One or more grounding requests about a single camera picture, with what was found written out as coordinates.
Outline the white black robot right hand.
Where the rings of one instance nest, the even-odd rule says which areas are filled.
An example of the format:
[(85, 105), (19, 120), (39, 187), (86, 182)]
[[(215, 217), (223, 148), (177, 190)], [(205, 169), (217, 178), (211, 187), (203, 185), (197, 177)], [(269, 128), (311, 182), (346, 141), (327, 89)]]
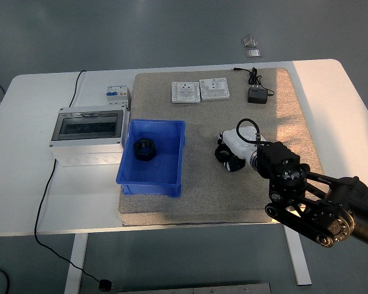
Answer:
[(219, 134), (215, 157), (229, 172), (237, 172), (249, 166), (257, 171), (257, 146), (253, 141), (266, 141), (258, 135), (253, 126), (239, 127), (240, 136), (236, 129), (226, 130)]

